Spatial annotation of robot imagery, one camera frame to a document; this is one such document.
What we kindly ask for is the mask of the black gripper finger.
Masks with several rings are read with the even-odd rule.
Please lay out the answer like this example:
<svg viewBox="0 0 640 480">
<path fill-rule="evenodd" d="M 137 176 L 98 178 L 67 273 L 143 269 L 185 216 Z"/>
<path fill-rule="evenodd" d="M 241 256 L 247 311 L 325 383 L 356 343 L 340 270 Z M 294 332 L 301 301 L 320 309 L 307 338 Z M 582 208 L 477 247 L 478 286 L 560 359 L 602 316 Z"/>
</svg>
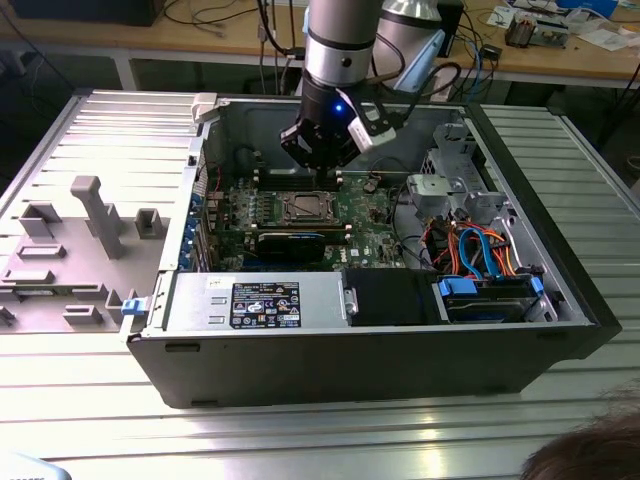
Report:
<svg viewBox="0 0 640 480">
<path fill-rule="evenodd" d="M 314 172 L 315 184 L 326 179 L 326 144 L 317 124 L 299 120 L 280 133 L 280 144 L 301 167 Z"/>
<path fill-rule="evenodd" d="M 325 153 L 325 187 L 336 188 L 335 171 L 346 166 L 360 155 L 360 150 L 353 140 L 329 140 Z"/>
</svg>

